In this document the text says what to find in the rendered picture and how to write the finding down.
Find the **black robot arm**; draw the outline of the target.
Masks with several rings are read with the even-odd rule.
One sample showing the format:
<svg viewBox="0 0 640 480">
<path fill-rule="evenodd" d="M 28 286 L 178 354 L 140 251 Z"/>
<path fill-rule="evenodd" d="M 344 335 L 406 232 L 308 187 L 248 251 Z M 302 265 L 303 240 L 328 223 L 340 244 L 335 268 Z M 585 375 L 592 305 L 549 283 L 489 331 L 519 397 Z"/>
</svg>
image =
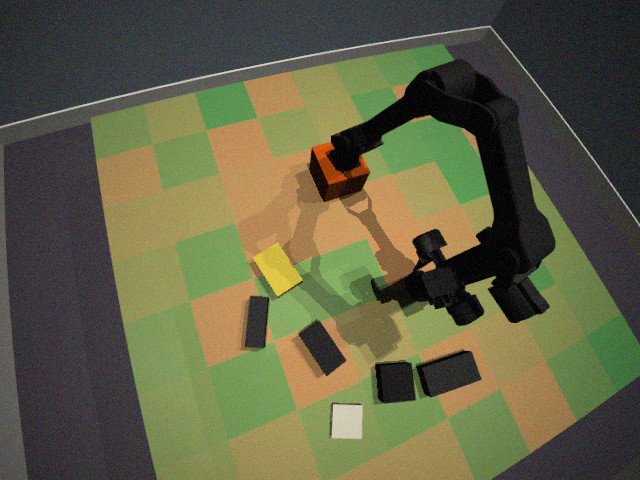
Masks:
<svg viewBox="0 0 640 480">
<path fill-rule="evenodd" d="M 509 322 L 543 314 L 549 303 L 528 276 L 554 251 L 555 239 L 534 201 L 519 106 L 469 62 L 458 59 L 420 72 L 393 105 L 332 135 L 330 154 L 338 171 L 360 166 L 360 155 L 383 145 L 383 134 L 429 115 L 476 136 L 492 201 L 492 227 L 476 234 L 481 244 L 465 251 L 464 268 L 478 280 L 495 276 L 488 291 Z M 422 297 L 435 309 L 453 305 L 465 289 L 456 271 L 444 264 L 416 277 Z"/>
</svg>

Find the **yellow rectangular block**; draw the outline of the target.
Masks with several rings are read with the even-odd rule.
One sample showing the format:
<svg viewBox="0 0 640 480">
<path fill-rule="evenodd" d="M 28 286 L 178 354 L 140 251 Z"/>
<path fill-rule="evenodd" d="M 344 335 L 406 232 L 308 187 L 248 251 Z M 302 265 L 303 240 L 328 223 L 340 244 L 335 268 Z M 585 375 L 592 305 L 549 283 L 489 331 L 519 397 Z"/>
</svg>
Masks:
<svg viewBox="0 0 640 480">
<path fill-rule="evenodd" d="M 277 298 L 303 282 L 279 243 L 254 256 L 253 260 Z"/>
</svg>

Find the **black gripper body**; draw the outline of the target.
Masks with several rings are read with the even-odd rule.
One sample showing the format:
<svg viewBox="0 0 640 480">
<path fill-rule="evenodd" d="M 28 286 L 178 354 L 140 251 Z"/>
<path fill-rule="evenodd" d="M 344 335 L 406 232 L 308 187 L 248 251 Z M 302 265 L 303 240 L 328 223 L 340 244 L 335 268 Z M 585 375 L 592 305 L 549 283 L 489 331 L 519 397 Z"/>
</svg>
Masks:
<svg viewBox="0 0 640 480">
<path fill-rule="evenodd" d="M 446 246 L 442 233 L 439 229 L 433 229 L 418 235 L 412 240 L 412 243 L 418 254 L 422 255 L 424 260 L 431 258 L 437 267 L 444 264 L 452 264 L 458 271 L 455 272 L 458 280 L 464 282 L 464 285 L 472 284 L 481 280 L 473 278 L 464 268 L 463 257 L 465 252 L 460 253 L 449 259 L 445 259 L 440 248 Z M 456 325 L 468 325 L 479 317 L 484 315 L 484 308 L 475 295 L 471 295 L 463 289 L 458 295 L 452 299 L 453 305 L 450 308 L 450 314 Z"/>
</svg>

